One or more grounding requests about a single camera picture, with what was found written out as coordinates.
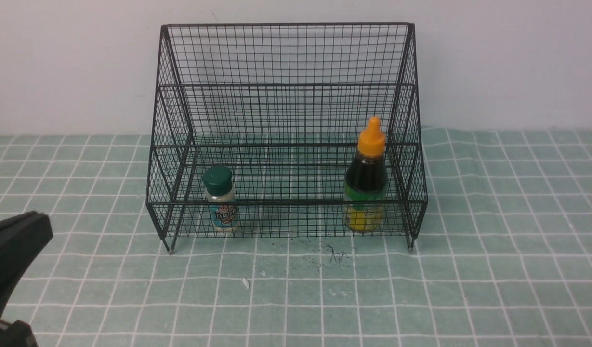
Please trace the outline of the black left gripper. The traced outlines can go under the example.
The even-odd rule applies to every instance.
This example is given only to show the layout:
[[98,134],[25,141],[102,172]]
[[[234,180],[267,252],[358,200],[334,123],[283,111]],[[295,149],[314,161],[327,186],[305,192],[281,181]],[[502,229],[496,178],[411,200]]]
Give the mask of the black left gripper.
[[[21,277],[53,238],[47,214],[30,211],[0,220],[0,316]],[[31,326],[0,318],[0,347],[38,347]]]

